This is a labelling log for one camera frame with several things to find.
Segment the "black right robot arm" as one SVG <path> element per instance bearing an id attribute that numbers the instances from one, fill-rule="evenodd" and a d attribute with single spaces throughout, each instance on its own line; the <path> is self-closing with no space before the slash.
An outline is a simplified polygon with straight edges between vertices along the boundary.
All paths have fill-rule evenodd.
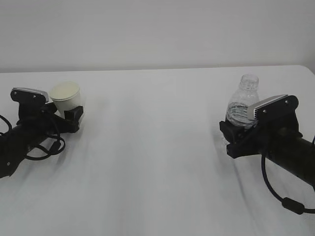
<path id="1" fill-rule="evenodd" d="M 219 122 L 220 131 L 229 142 L 226 153 L 233 159 L 266 154 L 266 158 L 298 177 L 315 185 L 315 145 L 303 139 L 296 115 L 270 122 L 258 122 L 250 129 Z"/>

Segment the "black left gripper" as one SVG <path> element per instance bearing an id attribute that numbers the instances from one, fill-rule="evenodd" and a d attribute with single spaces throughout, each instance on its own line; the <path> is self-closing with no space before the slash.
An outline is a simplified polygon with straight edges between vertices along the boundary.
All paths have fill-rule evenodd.
<path id="1" fill-rule="evenodd" d="M 57 107 L 53 102 L 42 106 L 20 104 L 18 125 L 25 125 L 49 134 L 75 133 L 84 113 L 83 106 L 64 111 L 64 118 L 56 115 Z"/>

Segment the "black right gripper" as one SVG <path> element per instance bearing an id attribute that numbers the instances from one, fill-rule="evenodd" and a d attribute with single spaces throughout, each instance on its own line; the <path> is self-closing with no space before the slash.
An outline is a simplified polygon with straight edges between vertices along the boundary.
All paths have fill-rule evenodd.
<path id="1" fill-rule="evenodd" d="M 267 123 L 244 127 L 235 126 L 229 121 L 219 122 L 220 131 L 228 141 L 227 155 L 238 157 L 262 154 L 270 150 L 272 145 L 279 141 L 280 133 L 302 136 L 296 115 L 285 115 Z"/>

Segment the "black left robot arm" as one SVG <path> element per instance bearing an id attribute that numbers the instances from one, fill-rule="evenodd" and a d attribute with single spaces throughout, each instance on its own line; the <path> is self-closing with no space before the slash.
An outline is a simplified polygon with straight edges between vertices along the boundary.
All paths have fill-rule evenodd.
<path id="1" fill-rule="evenodd" d="M 66 147 L 63 133 L 76 133 L 83 107 L 55 114 L 54 103 L 43 106 L 19 105 L 19 120 L 15 127 L 3 116 L 8 131 L 0 134 L 0 177 L 13 175 L 23 160 L 40 161 L 58 155 Z"/>

